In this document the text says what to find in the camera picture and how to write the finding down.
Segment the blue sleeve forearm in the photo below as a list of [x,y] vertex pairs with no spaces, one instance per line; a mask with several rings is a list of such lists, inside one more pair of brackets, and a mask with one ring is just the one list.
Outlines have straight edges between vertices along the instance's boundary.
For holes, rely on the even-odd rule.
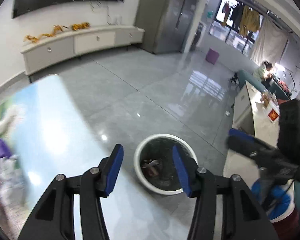
[[273,198],[270,210],[266,214],[271,223],[284,220],[295,209],[294,180],[290,179],[286,185],[276,185],[270,190],[269,196]]

